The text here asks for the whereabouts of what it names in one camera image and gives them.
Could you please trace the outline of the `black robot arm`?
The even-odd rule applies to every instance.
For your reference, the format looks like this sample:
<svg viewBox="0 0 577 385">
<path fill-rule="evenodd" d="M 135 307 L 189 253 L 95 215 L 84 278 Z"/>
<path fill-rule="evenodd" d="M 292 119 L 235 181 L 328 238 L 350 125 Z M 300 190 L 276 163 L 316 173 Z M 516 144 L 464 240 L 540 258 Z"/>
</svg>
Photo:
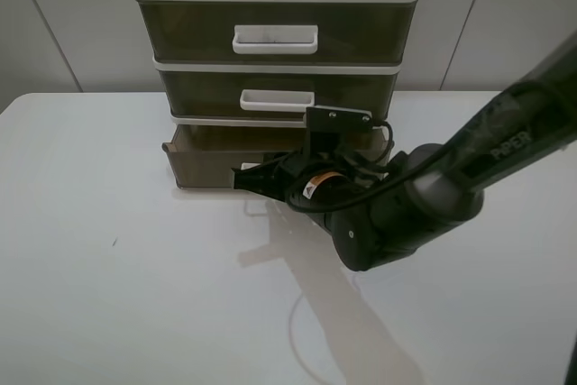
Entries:
<svg viewBox="0 0 577 385">
<path fill-rule="evenodd" d="M 493 97 L 452 138 L 376 160 L 357 133 L 387 128 L 354 109 L 310 106 L 298 150 L 232 172 L 232 185 L 285 203 L 330 234 L 342 263 L 366 271 L 412 255 L 473 219 L 487 187 L 576 139 L 576 40 L 568 38 Z"/>
</svg>

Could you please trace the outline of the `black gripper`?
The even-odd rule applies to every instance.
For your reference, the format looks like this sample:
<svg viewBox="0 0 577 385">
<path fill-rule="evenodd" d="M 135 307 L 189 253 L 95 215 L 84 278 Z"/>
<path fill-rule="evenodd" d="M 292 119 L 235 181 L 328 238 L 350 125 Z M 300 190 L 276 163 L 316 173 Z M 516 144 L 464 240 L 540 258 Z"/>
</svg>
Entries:
<svg viewBox="0 0 577 385">
<path fill-rule="evenodd" d="M 321 226 L 330 226 L 331 206 L 358 197 L 377 183 L 377 175 L 339 153 L 317 154 L 305 160 L 298 151 L 283 152 L 262 164 L 232 169 L 231 187 L 271 198 L 305 214 Z"/>
</svg>

